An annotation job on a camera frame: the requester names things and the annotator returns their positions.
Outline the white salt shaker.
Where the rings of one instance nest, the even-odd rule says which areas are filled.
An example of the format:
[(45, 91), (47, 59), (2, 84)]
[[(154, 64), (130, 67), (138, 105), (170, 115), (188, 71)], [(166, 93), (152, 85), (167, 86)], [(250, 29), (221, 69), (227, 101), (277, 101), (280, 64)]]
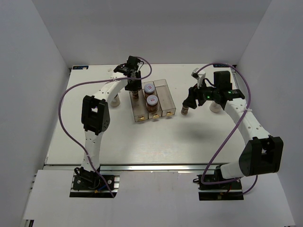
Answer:
[(222, 108), (221, 108), (220, 104), (216, 103), (215, 101), (212, 101), (210, 106), (209, 106), (209, 109), (213, 113), (219, 113)]
[(112, 107), (118, 107), (120, 105), (120, 98), (119, 98), (119, 95), (117, 94), (113, 100), (110, 102), (110, 105)]

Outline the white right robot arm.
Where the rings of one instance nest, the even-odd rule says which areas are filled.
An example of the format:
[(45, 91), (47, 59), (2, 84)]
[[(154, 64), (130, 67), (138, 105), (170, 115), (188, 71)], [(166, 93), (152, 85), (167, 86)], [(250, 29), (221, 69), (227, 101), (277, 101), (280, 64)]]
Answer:
[(213, 101), (231, 117), (246, 144), (238, 160), (216, 168), (210, 184), (223, 189), (233, 179), (278, 172), (284, 147), (282, 139), (273, 137), (260, 125), (248, 109), (244, 94), (232, 88), (230, 72), (214, 72), (210, 86), (206, 85), (205, 75), (205, 72), (198, 74), (198, 69), (192, 72), (197, 83), (189, 88), (182, 113), (187, 114), (189, 108), (196, 109), (206, 101)]

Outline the brown jar white lid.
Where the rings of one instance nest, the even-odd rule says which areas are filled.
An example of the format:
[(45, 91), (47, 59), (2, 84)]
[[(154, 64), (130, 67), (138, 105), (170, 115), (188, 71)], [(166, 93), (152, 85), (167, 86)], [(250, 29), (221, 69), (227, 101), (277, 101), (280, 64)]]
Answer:
[(150, 95), (154, 95), (155, 86), (153, 83), (148, 83), (144, 85), (144, 97), (147, 98)]
[(146, 98), (147, 111), (150, 113), (157, 112), (158, 110), (158, 98), (156, 95), (149, 95)]

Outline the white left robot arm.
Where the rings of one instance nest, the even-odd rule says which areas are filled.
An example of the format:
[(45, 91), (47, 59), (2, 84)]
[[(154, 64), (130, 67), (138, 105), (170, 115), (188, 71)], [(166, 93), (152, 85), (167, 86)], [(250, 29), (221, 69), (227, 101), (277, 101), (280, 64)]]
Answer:
[(101, 177), (97, 174), (100, 162), (100, 144), (104, 132), (110, 124), (109, 104), (115, 101), (123, 88), (138, 90), (141, 60), (129, 56), (127, 62), (118, 65), (109, 82), (92, 96), (85, 96), (82, 102), (81, 123), (85, 131), (85, 157), (76, 174), (89, 188), (99, 187)]

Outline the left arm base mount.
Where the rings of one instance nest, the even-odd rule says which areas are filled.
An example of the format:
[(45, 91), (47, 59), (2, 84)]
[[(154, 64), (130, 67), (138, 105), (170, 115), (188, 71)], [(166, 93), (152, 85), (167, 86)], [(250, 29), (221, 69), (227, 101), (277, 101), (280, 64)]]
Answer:
[(113, 199), (119, 188), (120, 176), (103, 175), (101, 178), (94, 171), (83, 167), (74, 169), (70, 198), (110, 198)]

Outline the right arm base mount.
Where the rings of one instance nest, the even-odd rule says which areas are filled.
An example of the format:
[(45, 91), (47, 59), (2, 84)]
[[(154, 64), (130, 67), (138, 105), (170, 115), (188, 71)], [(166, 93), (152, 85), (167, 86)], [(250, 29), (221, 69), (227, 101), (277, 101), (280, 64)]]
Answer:
[(240, 181), (226, 184), (206, 185), (201, 182), (202, 175), (197, 175), (193, 183), (198, 185), (200, 201), (242, 201), (242, 185)]

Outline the brown jar white lid front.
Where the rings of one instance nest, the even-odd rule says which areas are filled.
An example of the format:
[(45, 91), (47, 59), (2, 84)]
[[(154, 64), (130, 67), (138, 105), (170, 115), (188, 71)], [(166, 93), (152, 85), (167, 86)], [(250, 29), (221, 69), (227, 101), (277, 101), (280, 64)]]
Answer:
[(146, 98), (147, 111), (150, 113), (157, 112), (158, 110), (158, 98), (156, 95), (149, 95)]

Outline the small black-cap spice bottle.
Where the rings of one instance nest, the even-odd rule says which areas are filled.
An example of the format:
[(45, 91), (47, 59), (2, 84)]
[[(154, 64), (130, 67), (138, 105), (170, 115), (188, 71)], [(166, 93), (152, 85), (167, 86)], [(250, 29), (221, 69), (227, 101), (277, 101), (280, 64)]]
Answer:
[(188, 106), (182, 106), (181, 114), (182, 115), (187, 115), (188, 114), (188, 110), (189, 110)]

